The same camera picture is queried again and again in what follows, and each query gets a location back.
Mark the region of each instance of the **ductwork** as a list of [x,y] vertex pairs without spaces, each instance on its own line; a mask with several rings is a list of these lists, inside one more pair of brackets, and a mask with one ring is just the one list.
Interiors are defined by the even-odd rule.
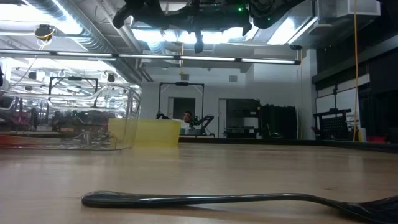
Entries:
[[[72,18],[82,29],[82,38],[75,38],[89,52],[116,53],[116,49],[105,39],[102,33],[91,23],[82,11],[73,3],[72,0],[24,0],[43,13],[53,16],[60,22],[70,21]],[[125,60],[106,62],[121,72],[123,78],[135,84],[141,84],[142,77],[139,72],[131,67]]]
[[147,42],[150,51],[154,54],[165,54],[166,50],[164,48],[163,42]]

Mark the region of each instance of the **black spatula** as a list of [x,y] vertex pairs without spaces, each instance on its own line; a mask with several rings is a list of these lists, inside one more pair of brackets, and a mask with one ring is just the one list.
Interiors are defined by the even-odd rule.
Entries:
[[251,195],[148,195],[96,191],[81,198],[83,205],[99,208],[160,208],[206,203],[259,202],[271,200],[299,200],[315,202],[342,211],[369,223],[397,224],[398,196],[372,202],[339,202],[307,194],[251,194]]

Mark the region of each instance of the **doorway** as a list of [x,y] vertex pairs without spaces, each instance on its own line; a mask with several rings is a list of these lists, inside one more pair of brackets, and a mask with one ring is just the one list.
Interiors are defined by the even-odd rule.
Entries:
[[183,119],[184,112],[195,115],[195,98],[170,97],[167,116],[173,119]]

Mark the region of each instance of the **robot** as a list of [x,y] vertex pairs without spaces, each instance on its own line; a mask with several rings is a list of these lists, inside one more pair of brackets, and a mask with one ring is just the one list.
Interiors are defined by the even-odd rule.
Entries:
[[286,12],[304,0],[192,0],[185,7],[164,14],[159,0],[125,0],[126,5],[120,9],[113,25],[120,29],[129,16],[137,21],[160,28],[171,27],[183,29],[189,34],[195,33],[197,42],[195,53],[203,51],[203,30],[224,31],[232,27],[242,27],[242,36],[246,35],[253,24],[266,29],[277,22]]

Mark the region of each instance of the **wooden table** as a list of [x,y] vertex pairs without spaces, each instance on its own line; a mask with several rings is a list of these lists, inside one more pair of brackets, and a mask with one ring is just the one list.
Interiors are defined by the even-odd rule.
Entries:
[[173,209],[86,208],[92,190],[142,194],[300,192],[345,201],[397,194],[398,156],[310,146],[181,144],[128,151],[0,151],[3,224],[357,223],[307,202]]

